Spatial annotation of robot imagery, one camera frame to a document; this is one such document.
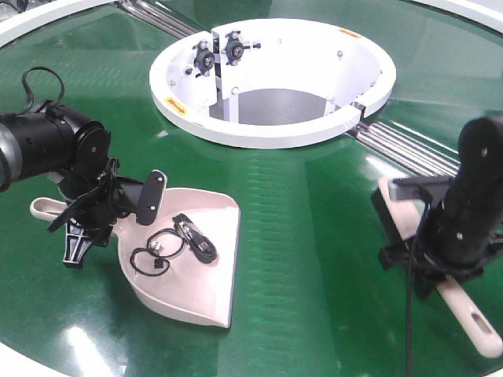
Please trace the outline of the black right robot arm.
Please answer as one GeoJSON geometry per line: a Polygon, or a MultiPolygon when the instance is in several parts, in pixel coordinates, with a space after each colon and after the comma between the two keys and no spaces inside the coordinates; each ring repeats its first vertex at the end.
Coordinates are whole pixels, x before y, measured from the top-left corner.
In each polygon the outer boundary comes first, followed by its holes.
{"type": "Polygon", "coordinates": [[[424,202],[415,236],[385,247],[384,269],[410,266],[414,290],[427,298],[448,276],[460,283],[481,276],[485,265],[502,256],[502,117],[468,122],[458,140],[460,166],[455,177],[393,178],[391,200],[424,202]]]}

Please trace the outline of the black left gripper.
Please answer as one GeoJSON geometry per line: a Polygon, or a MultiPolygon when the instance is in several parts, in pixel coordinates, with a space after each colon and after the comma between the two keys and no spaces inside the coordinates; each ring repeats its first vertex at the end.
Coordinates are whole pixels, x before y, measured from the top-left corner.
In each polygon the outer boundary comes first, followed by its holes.
{"type": "Polygon", "coordinates": [[[118,175],[119,160],[109,158],[103,171],[90,180],[73,170],[60,169],[57,184],[66,200],[66,209],[48,226],[55,232],[66,225],[63,263],[82,268],[93,244],[104,247],[119,218],[135,212],[143,182],[118,175]]]}

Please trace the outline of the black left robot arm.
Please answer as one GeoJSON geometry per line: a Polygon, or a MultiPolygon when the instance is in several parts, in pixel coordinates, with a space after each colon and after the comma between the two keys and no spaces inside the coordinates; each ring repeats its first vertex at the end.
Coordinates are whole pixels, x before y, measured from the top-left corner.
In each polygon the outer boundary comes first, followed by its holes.
{"type": "Polygon", "coordinates": [[[67,206],[48,230],[66,228],[63,263],[80,269],[87,251],[107,246],[117,220],[137,210],[144,183],[118,174],[102,123],[63,104],[62,96],[35,102],[28,77],[21,82],[23,110],[1,114],[1,190],[51,173],[67,206]]]}

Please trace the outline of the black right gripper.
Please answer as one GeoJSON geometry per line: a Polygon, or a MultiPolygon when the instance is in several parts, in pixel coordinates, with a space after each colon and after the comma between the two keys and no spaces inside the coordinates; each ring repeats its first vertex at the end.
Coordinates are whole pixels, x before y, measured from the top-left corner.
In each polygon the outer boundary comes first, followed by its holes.
{"type": "Polygon", "coordinates": [[[416,236],[411,236],[380,250],[379,261],[384,270],[400,265],[405,272],[409,269],[410,255],[415,276],[413,288],[419,298],[427,298],[435,287],[454,278],[459,284],[483,275],[484,266],[502,256],[502,233],[496,232],[483,248],[482,258],[474,265],[453,265],[428,257],[421,243],[415,244],[416,236]]]}

